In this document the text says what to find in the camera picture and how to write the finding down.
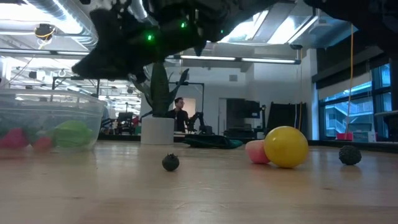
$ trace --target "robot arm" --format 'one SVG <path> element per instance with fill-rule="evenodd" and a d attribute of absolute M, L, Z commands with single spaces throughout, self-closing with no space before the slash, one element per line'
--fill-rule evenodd
<path fill-rule="evenodd" d="M 203 113 L 202 112 L 196 112 L 189 120 L 187 124 L 188 132 L 193 132 L 195 131 L 194 125 L 196 120 L 199 119 L 200 122 L 200 127 L 199 129 L 201 130 L 202 128 L 205 127 L 205 121 L 203 120 Z"/>
<path fill-rule="evenodd" d="M 85 78 L 146 80 L 143 66 L 194 48 L 199 56 L 207 41 L 217 42 L 239 23 L 278 0 L 143 0 L 159 24 L 140 22 L 128 13 L 131 0 L 116 0 L 113 8 L 95 9 L 91 20 L 98 33 L 97 46 L 72 71 Z M 305 0 L 330 16 L 366 30 L 387 52 L 397 57 L 398 4 L 396 0 Z"/>
<path fill-rule="evenodd" d="M 98 34 L 97 46 L 72 71 L 85 78 L 109 80 L 136 76 L 146 79 L 143 66 L 193 47 L 197 55 L 207 41 L 227 36 L 239 23 L 277 0 L 143 0 L 158 25 L 139 22 L 126 4 L 90 12 Z"/>

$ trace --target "yellow ball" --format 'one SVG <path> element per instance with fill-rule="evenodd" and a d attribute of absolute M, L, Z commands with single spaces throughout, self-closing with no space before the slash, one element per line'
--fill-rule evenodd
<path fill-rule="evenodd" d="M 308 141 L 293 127 L 273 129 L 264 139 L 264 150 L 268 159 L 282 168 L 294 168 L 308 156 Z"/>

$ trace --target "small dark ball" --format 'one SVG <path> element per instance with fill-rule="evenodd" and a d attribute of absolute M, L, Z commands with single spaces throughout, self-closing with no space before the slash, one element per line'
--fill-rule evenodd
<path fill-rule="evenodd" d="M 338 153 L 340 161 L 346 165 L 355 165 L 362 159 L 361 151 L 354 146 L 343 146 Z"/>
<path fill-rule="evenodd" d="M 163 165 L 163 168 L 167 171 L 175 171 L 178 168 L 178 166 L 180 165 L 180 160 L 174 154 L 170 154 L 170 155 L 168 154 L 162 160 L 162 165 Z"/>

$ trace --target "potted plant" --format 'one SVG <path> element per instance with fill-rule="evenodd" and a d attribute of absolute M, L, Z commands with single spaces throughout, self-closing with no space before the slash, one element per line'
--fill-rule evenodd
<path fill-rule="evenodd" d="M 174 119 L 168 118 L 167 112 L 181 84 L 187 79 L 188 71 L 189 69 L 186 69 L 181 74 L 180 81 L 172 91 L 169 90 L 169 79 L 161 62 L 153 64 L 150 86 L 132 80 L 152 108 L 152 116 L 146 116 L 141 122 L 141 144 L 174 143 Z"/>

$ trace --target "person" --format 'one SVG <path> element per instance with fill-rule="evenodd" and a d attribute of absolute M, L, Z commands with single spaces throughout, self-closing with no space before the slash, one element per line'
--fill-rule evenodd
<path fill-rule="evenodd" d="M 168 118 L 175 119 L 174 131 L 185 133 L 185 125 L 188 124 L 188 113 L 182 108 L 184 107 L 184 99 L 178 97 L 174 100 L 175 108 L 167 112 Z"/>

